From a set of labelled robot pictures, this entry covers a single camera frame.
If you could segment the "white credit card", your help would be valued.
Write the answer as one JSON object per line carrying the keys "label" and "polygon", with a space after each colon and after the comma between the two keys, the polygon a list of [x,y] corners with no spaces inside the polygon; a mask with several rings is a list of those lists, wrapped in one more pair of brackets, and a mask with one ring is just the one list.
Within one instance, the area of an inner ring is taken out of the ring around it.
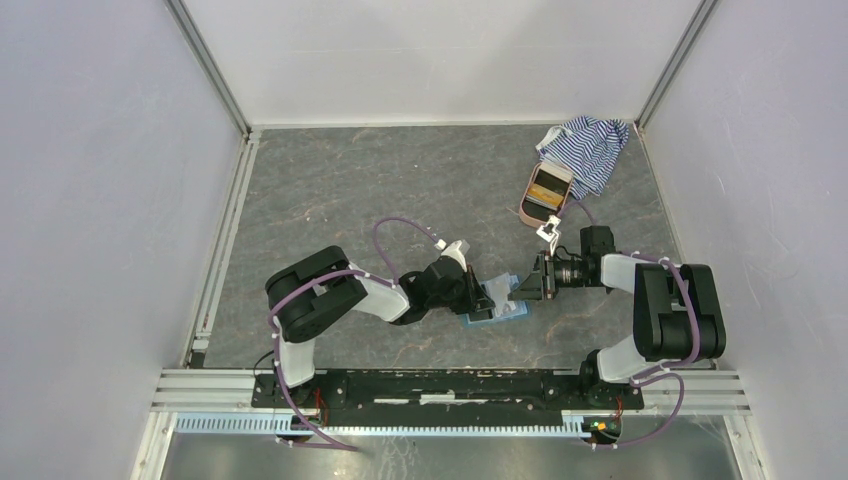
{"label": "white credit card", "polygon": [[513,318],[524,313],[524,307],[519,302],[508,299],[509,293],[517,285],[517,282],[518,277],[516,275],[504,273],[482,283],[495,303],[495,307],[489,315],[492,320]]}

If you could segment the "pink card box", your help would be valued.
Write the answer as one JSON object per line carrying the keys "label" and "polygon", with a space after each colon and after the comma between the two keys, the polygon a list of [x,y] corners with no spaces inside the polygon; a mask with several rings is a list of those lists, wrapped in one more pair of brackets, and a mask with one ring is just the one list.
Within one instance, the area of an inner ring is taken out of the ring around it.
{"label": "pink card box", "polygon": [[568,168],[539,162],[533,168],[519,202],[518,215],[521,222],[537,228],[551,216],[557,216],[567,202],[573,182],[574,174]]}

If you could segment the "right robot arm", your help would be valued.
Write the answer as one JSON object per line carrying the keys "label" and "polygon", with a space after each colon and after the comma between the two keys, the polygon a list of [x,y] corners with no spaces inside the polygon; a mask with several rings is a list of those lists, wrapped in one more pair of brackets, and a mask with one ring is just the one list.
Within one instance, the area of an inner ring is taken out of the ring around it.
{"label": "right robot arm", "polygon": [[577,254],[554,242],[554,227],[537,233],[549,249],[537,255],[510,299],[553,300],[568,288],[619,290],[633,298],[631,334],[581,363],[577,392],[585,405],[606,406],[617,396],[617,384],[639,385],[654,374],[724,354],[726,329],[709,266],[622,253],[607,226],[582,228]]}

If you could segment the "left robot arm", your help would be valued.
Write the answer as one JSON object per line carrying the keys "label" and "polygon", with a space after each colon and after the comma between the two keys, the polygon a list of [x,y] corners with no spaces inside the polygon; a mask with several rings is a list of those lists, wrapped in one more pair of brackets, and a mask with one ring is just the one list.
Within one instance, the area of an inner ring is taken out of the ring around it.
{"label": "left robot arm", "polygon": [[314,394],[316,338],[351,311],[405,326],[430,311],[458,315],[496,307],[465,258],[468,245],[441,243],[426,268],[390,281],[360,269],[339,246],[326,247],[275,273],[265,283],[274,341],[275,392],[290,407]]}

